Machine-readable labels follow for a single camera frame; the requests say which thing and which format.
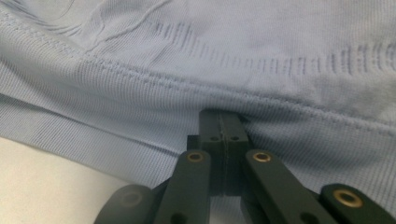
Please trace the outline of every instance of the white table surface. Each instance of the white table surface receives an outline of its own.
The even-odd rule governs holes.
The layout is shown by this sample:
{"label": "white table surface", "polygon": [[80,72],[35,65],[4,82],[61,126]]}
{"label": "white table surface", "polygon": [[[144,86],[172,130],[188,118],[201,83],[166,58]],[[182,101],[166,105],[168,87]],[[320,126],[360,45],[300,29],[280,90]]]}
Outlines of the white table surface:
{"label": "white table surface", "polygon": [[128,183],[0,138],[0,223],[93,223]]}

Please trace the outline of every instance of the knit fabric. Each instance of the knit fabric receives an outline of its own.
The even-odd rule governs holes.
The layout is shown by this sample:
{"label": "knit fabric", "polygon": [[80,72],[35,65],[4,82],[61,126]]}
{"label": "knit fabric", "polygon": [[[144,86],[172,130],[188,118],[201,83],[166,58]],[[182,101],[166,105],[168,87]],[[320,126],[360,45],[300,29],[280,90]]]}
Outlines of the knit fabric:
{"label": "knit fabric", "polygon": [[233,111],[306,187],[396,217],[395,27],[393,0],[0,0],[0,135],[155,187]]}

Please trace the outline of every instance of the stitching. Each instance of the stitching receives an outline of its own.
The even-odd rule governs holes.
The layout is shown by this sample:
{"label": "stitching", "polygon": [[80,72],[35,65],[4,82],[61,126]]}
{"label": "stitching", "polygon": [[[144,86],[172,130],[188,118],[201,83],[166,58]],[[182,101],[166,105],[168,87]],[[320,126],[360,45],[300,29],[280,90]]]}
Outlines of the stitching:
{"label": "stitching", "polygon": [[[79,56],[80,59],[84,63],[92,63],[93,65],[99,64],[104,69],[108,69],[108,71],[115,72],[117,76],[128,77],[129,79],[133,78],[133,79],[136,79],[139,81],[143,80],[143,84],[150,84],[151,86],[159,86],[159,87],[163,87],[163,88],[170,89],[170,90],[191,92],[191,88],[181,89],[181,87],[177,86],[177,83],[181,83],[181,84],[184,84],[187,86],[192,86],[193,88],[196,89],[195,91],[193,91],[194,93],[201,93],[202,95],[207,94],[205,89],[207,89],[208,91],[227,91],[227,93],[225,93],[227,95],[230,95],[230,94],[236,95],[237,94],[238,97],[241,97],[241,95],[245,95],[246,96],[245,98],[251,98],[251,99],[258,98],[260,101],[262,101],[262,100],[266,101],[266,103],[278,104],[278,105],[280,105],[279,109],[283,109],[283,110],[287,109],[284,107],[297,107],[296,110],[304,111],[306,114],[309,114],[308,112],[312,112],[309,115],[311,118],[313,118],[315,116],[322,120],[330,120],[332,122],[340,122],[346,126],[356,128],[356,129],[363,129],[363,130],[366,130],[367,132],[377,132],[378,133],[378,130],[374,127],[370,127],[369,125],[363,124],[361,122],[371,121],[375,124],[386,125],[386,126],[389,126],[389,128],[393,128],[391,125],[389,125],[385,122],[382,122],[382,121],[372,120],[372,119],[363,119],[363,118],[359,118],[359,117],[350,117],[349,115],[346,115],[346,114],[334,112],[331,110],[325,110],[323,108],[318,108],[318,107],[308,105],[305,103],[301,103],[301,102],[293,102],[293,101],[290,101],[287,99],[282,99],[282,98],[262,96],[262,95],[258,94],[257,92],[240,91],[240,90],[236,90],[236,89],[233,89],[230,87],[224,87],[224,86],[218,86],[218,85],[208,85],[206,83],[200,83],[200,82],[192,81],[192,80],[185,80],[185,79],[182,79],[179,77],[166,77],[163,74],[149,73],[148,71],[144,71],[142,69],[139,70],[137,68],[128,68],[128,67],[124,66],[123,64],[114,63],[114,62],[111,62],[108,60],[105,61],[103,59],[100,59],[96,55],[91,55],[91,54],[84,55],[81,52],[79,52],[79,50],[73,49],[70,46],[66,45],[65,43],[61,43],[60,41],[54,41],[50,36],[46,36],[46,35],[40,33],[39,31],[34,30],[31,27],[21,25],[20,23],[18,23],[18,20],[16,18],[11,18],[11,16],[8,13],[4,12],[1,9],[0,9],[0,13],[2,13],[5,16],[5,20],[2,20],[2,21],[11,22],[11,23],[7,23],[7,26],[10,26],[11,24],[18,24],[21,27],[21,29],[18,29],[19,32],[23,32],[25,34],[31,34],[33,37],[35,37],[45,43],[51,44],[56,49],[62,49],[62,50],[67,51],[68,54],[74,53],[74,54],[76,54],[76,56]],[[69,58],[73,58],[73,56],[70,56],[67,54],[65,54],[65,56],[67,56]],[[155,78],[155,81],[149,81],[149,78]],[[221,95],[213,95],[211,93],[209,93],[209,95],[211,97],[218,98],[220,100],[229,100],[229,98],[221,96]],[[262,103],[264,103],[264,102],[253,102],[253,103],[258,105],[261,108],[268,107],[268,106],[262,105]],[[386,133],[389,136],[394,136],[392,131],[386,131]]]}

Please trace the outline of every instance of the seam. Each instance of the seam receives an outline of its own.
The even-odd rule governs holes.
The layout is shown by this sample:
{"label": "seam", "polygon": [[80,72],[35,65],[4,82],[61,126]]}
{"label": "seam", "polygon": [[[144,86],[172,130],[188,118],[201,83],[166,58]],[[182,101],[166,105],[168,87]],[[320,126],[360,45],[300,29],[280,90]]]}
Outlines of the seam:
{"label": "seam", "polygon": [[[375,131],[375,129],[373,127],[368,127],[369,125],[367,124],[362,124],[362,122],[369,122],[371,121],[372,123],[375,124],[380,124],[380,125],[386,125],[389,126],[389,128],[393,129],[394,127],[391,126],[390,124],[386,123],[386,122],[382,122],[382,121],[378,121],[378,120],[373,120],[373,119],[364,119],[364,118],[360,118],[360,117],[351,117],[347,114],[343,114],[340,112],[336,112],[336,111],[331,111],[331,110],[326,110],[323,108],[319,108],[313,105],[308,105],[305,103],[301,103],[301,102],[294,102],[291,100],[287,100],[287,99],[283,99],[283,98],[275,98],[275,97],[268,97],[268,96],[262,96],[261,94],[257,93],[257,92],[252,92],[252,91],[241,91],[235,88],[230,88],[230,87],[225,87],[225,86],[219,86],[219,85],[210,85],[204,82],[199,82],[199,81],[192,81],[192,80],[187,80],[184,78],[180,78],[180,77],[170,77],[169,75],[166,74],[159,74],[159,73],[153,73],[153,72],[149,72],[149,71],[144,71],[143,69],[137,69],[137,68],[130,68],[130,67],[126,67],[123,64],[120,63],[114,63],[111,62],[110,60],[104,60],[104,59],[100,59],[98,58],[96,55],[92,55],[92,54],[83,54],[82,51],[78,50],[78,49],[73,49],[71,48],[69,45],[66,45],[65,43],[62,43],[59,40],[54,40],[52,37],[47,36],[43,33],[41,33],[40,31],[37,31],[35,29],[33,29],[32,27],[28,27],[28,26],[23,26],[22,24],[20,24],[20,22],[18,21],[18,19],[16,18],[12,18],[11,15],[9,15],[9,13],[5,12],[3,9],[0,9],[0,13],[3,14],[5,16],[5,20],[2,21],[8,21],[8,22],[12,22],[14,24],[18,24],[18,27],[13,27],[13,29],[15,31],[19,31],[19,32],[23,32],[25,34],[30,34],[32,35],[34,38],[39,39],[40,41],[43,41],[45,43],[50,44],[52,47],[56,48],[56,49],[61,49],[67,52],[67,54],[65,54],[64,56],[69,57],[69,58],[74,58],[76,56],[80,57],[80,59],[84,62],[84,63],[92,63],[94,65],[101,65],[103,68],[107,69],[108,71],[112,71],[115,72],[117,76],[122,75],[123,77],[128,77],[129,79],[134,78],[140,81],[143,81],[143,84],[147,84],[150,83],[151,85],[155,86],[160,86],[160,87],[164,87],[166,89],[173,89],[173,90],[177,90],[177,91],[184,91],[184,92],[194,92],[194,93],[201,93],[202,95],[207,94],[207,92],[205,92],[205,89],[209,89],[211,91],[227,91],[226,94],[230,95],[238,95],[239,97],[241,96],[245,96],[244,98],[258,98],[259,100],[265,100],[265,101],[272,101],[272,103],[274,104],[278,104],[281,105],[282,107],[287,106],[287,107],[297,107],[297,110],[300,111],[304,111],[305,113],[308,114],[309,110],[311,110],[309,116],[313,117],[321,117],[321,119],[325,120],[325,119],[329,119],[332,122],[342,122],[344,125],[348,125],[351,127],[355,127],[357,129],[362,129],[364,126],[364,129],[367,131]],[[334,55],[332,55],[332,67],[333,67],[333,63],[334,63]],[[149,81],[149,78],[153,78],[155,77],[155,81]],[[185,85],[190,85],[193,88],[197,89],[195,91],[191,91],[190,88],[183,88],[181,89],[180,87],[178,87],[176,85],[176,83],[181,83],[181,84],[185,84]],[[219,95],[211,95],[212,97],[218,98],[218,99],[229,99],[227,97],[222,97]]]}

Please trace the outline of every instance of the light blue shirt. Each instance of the light blue shirt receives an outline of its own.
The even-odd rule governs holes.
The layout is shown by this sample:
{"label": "light blue shirt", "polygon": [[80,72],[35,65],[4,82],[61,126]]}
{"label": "light blue shirt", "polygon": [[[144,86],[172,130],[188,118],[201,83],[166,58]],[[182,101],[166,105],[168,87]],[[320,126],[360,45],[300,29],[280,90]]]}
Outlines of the light blue shirt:
{"label": "light blue shirt", "polygon": [[[396,2],[0,1],[0,135],[155,187],[198,113],[396,217]],[[238,199],[212,220],[243,223]]]}

